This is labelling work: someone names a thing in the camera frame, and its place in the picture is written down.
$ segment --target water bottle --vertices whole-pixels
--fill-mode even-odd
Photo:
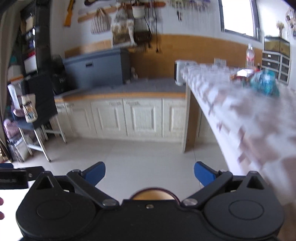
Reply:
[[[254,67],[255,52],[251,44],[248,45],[247,49],[247,60],[246,69],[252,69]]]

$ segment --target white appliance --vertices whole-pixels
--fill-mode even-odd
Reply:
[[[192,60],[176,60],[175,61],[175,74],[174,74],[174,79],[176,82],[176,85],[182,86],[185,84],[185,80],[182,77],[181,70],[188,65],[191,64],[197,64],[197,62],[192,61]]]
[[[20,109],[22,107],[22,87],[20,81],[14,81],[10,85],[8,85],[8,90],[12,98],[13,105],[16,109]]]

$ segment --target white cabinet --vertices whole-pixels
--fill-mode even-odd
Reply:
[[[70,120],[69,120],[69,117],[68,117],[68,113],[67,113],[65,104],[64,103],[58,103],[58,104],[56,104],[56,107],[57,107],[57,112],[58,112],[57,117],[59,119],[59,123],[61,125],[62,131],[64,132],[65,136],[66,137],[74,136],[74,133],[73,133],[73,130],[72,130],[72,127],[71,127],[71,124],[70,124]],[[52,125],[52,128],[54,130],[59,129],[59,126],[58,126],[55,118],[52,118],[50,120],[50,124]]]
[[[65,103],[75,136],[97,138],[90,101]]]
[[[162,99],[124,99],[129,137],[162,137]]]
[[[122,99],[92,101],[91,109],[99,137],[127,136]]]
[[[163,99],[163,137],[182,140],[185,116],[184,99]]]

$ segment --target gray countertop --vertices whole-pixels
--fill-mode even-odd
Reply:
[[[85,95],[116,94],[116,93],[137,93],[137,92],[168,92],[185,93],[185,86],[177,86],[172,78],[160,79],[138,79],[130,84],[117,86],[103,86],[93,89],[77,89],[56,95],[54,98],[63,99],[69,97],[79,97]]]

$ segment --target wooden wall panel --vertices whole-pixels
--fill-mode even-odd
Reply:
[[[194,60],[198,63],[214,63],[214,58],[226,59],[228,66],[244,67],[247,45],[202,36],[158,35],[152,36],[151,48],[144,53],[134,53],[131,49],[131,66],[135,67],[139,78],[173,77],[174,62],[177,59]],[[111,48],[110,40],[80,46],[65,51],[66,58]],[[255,64],[262,62],[262,50],[254,49]]]
[[[106,50],[111,48],[111,41],[104,40],[101,42],[96,42],[88,45],[82,45],[73,49],[69,49],[65,51],[65,58],[74,57],[77,55],[81,55],[84,53],[92,53],[99,50]]]

